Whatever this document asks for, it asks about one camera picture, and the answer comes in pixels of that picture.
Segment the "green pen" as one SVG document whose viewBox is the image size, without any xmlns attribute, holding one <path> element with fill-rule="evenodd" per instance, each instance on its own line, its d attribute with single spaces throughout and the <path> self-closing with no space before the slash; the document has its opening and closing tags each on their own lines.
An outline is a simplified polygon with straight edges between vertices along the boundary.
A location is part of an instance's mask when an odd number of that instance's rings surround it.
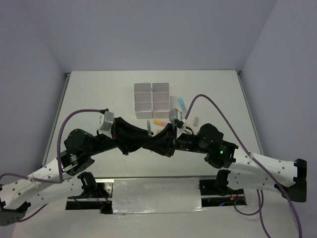
<svg viewBox="0 0 317 238">
<path fill-rule="evenodd" d="M 147 120 L 147 132 L 148 132 L 148 136 L 152 136 L 152 130 L 151 130 L 151 123 L 149 120 Z"/>
</svg>

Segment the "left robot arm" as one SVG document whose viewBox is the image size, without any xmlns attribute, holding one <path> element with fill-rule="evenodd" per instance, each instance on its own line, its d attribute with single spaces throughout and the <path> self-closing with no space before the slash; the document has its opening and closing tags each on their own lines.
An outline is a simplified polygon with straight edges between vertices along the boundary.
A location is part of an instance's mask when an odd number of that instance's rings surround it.
<svg viewBox="0 0 317 238">
<path fill-rule="evenodd" d="M 96 135 L 73 130 L 64 141 L 65 151 L 57 149 L 57 157 L 28 176 L 0 188 L 0 225 L 2 227 L 27 221 L 26 213 L 41 211 L 49 203 L 64 197 L 108 199 L 111 189 L 99 185 L 86 169 L 94 163 L 93 156 L 118 148 L 123 155 L 147 149 L 165 155 L 161 136 L 140 129 L 109 112 L 100 117 Z"/>
</svg>

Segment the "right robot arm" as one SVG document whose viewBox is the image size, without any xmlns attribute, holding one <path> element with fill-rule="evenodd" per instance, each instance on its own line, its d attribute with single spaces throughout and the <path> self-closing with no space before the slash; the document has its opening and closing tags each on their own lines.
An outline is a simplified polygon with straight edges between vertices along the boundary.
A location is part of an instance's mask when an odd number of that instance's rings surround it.
<svg viewBox="0 0 317 238">
<path fill-rule="evenodd" d="M 215 188 L 221 194 L 259 189 L 280 193 L 294 202 L 306 202 L 305 160 L 284 161 L 246 152 L 241 146 L 225 141 L 223 133 L 210 123 L 202 125 L 196 134 L 178 131 L 176 126 L 168 124 L 143 148 L 167 157 L 176 150 L 204 154 L 204 160 L 218 170 Z"/>
</svg>

